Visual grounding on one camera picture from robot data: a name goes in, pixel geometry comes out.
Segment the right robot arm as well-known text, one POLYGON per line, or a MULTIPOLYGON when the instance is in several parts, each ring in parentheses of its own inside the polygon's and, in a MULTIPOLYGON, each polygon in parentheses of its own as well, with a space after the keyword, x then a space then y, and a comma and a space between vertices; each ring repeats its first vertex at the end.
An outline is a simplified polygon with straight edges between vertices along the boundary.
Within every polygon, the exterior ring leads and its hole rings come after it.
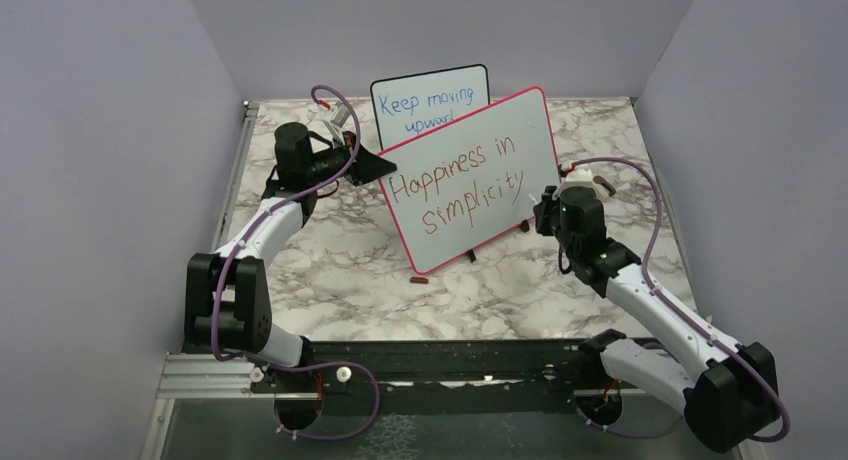
POLYGON ((533 207, 535 230, 559 244, 563 273, 644 326, 664 353, 607 330, 586 341, 579 378, 630 383, 682 416, 708 449, 726 453, 781 416, 776 365, 759 343, 743 345, 662 287, 645 262, 607 234, 602 202, 583 186, 548 186, 533 207))

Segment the pink framed whiteboard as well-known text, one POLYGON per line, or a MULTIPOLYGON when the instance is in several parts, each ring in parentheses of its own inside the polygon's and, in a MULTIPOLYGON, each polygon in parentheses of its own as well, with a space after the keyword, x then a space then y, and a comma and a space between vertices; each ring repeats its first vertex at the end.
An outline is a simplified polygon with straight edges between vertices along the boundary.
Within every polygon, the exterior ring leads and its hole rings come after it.
POLYGON ((419 275, 518 227, 558 183, 544 91, 530 87, 380 152, 397 171, 379 181, 419 275))

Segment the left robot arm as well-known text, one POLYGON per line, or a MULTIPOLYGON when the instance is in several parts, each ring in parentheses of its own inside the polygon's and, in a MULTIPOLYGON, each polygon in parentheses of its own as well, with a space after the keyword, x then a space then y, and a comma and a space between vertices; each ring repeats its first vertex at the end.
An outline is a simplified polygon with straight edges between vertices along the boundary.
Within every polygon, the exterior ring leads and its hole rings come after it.
POLYGON ((368 151, 356 133, 335 129, 332 139, 289 122, 274 132, 276 164, 249 223, 213 253, 187 264, 184 334, 212 348, 220 361, 251 355, 275 364, 285 387, 298 391, 313 381, 305 337, 272 320, 267 265, 312 216, 320 190, 344 178, 355 186, 397 170, 368 151))

